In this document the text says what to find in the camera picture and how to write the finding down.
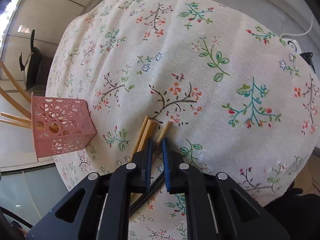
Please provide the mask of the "black chopstick gold band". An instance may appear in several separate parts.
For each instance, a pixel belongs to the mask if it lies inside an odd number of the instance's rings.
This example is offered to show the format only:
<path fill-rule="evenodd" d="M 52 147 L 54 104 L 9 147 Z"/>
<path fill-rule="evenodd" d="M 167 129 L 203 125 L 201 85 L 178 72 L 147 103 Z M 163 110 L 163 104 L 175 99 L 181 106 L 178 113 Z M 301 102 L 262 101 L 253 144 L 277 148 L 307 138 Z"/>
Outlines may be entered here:
<path fill-rule="evenodd" d="M 157 179 L 151 184 L 149 191 L 147 193 L 142 194 L 133 204 L 131 204 L 129 209 L 129 217 L 135 214 L 144 203 L 151 198 L 151 196 L 156 193 L 158 189 L 164 184 L 164 172 L 162 172 Z"/>

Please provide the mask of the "dark brown woven bin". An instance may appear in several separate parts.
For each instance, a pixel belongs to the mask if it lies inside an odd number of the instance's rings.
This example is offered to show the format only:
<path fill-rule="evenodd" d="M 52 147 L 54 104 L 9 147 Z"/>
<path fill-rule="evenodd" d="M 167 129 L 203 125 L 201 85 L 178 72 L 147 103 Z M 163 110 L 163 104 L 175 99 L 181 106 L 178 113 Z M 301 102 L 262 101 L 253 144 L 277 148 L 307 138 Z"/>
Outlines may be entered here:
<path fill-rule="evenodd" d="M 41 55 L 39 59 L 34 63 L 34 85 L 33 88 L 45 89 L 48 82 L 48 76 L 50 68 L 53 62 L 53 58 Z"/>

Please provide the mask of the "light bamboo chopstick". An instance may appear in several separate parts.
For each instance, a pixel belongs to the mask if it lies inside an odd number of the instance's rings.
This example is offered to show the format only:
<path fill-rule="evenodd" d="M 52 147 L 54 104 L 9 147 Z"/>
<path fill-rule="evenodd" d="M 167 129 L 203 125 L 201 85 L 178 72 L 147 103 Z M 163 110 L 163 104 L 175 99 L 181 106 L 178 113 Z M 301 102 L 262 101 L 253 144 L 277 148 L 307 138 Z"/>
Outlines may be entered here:
<path fill-rule="evenodd" d="M 172 122 L 168 121 L 164 125 L 159 137 L 157 138 L 157 141 L 156 141 L 157 145 L 159 145 L 161 143 L 161 141 L 164 139 L 165 135 L 167 134 L 168 130 L 170 129 L 171 124 L 172 124 Z"/>

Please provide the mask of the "white power strip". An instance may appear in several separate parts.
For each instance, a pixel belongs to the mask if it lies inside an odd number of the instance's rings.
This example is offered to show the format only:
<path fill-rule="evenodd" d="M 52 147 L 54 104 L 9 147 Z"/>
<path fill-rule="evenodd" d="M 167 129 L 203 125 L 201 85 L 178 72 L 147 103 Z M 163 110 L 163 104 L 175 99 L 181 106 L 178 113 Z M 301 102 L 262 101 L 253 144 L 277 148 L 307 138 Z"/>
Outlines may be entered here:
<path fill-rule="evenodd" d="M 298 44 L 298 41 L 295 39 L 291 39 L 291 38 L 280 38 L 280 42 L 284 45 L 284 46 L 288 46 L 292 51 L 294 51 L 295 53 L 300 53 L 301 49 L 300 46 Z"/>

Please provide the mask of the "pink perforated utensil basket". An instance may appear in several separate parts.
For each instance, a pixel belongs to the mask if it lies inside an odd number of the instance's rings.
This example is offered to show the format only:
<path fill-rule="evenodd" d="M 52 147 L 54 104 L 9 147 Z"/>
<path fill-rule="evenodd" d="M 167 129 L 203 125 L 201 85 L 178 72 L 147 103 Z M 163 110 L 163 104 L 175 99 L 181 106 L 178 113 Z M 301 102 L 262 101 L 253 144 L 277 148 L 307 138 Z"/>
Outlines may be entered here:
<path fill-rule="evenodd" d="M 31 127 L 38 159 L 83 150 L 97 133 L 84 99 L 33 95 Z"/>

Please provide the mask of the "floral tablecloth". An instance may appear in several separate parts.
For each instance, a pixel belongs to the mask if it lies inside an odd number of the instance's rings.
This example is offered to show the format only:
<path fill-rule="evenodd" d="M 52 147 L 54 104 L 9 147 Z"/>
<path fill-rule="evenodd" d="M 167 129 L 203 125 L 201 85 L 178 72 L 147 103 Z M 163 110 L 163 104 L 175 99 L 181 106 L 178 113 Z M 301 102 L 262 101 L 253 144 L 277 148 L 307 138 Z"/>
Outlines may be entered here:
<path fill-rule="evenodd" d="M 96 136 L 54 157 L 67 187 L 128 163 L 146 117 L 201 172 L 279 201 L 292 239 L 319 239 L 312 195 L 285 198 L 319 140 L 319 79 L 274 32 L 211 0 L 104 0 L 61 38 L 47 96 L 85 99 Z"/>

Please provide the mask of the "black wok with lid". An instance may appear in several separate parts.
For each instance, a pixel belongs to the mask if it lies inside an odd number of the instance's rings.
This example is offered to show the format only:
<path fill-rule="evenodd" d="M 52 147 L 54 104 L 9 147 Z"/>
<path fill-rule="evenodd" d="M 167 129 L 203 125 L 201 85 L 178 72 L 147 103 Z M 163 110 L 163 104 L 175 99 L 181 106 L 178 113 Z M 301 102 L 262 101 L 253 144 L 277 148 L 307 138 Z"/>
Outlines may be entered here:
<path fill-rule="evenodd" d="M 36 85 L 37 76 L 40 68 L 42 54 L 37 47 L 34 46 L 35 29 L 31 32 L 30 49 L 25 63 L 22 61 L 22 53 L 19 57 L 20 70 L 24 72 L 24 83 L 26 89 L 29 90 Z"/>

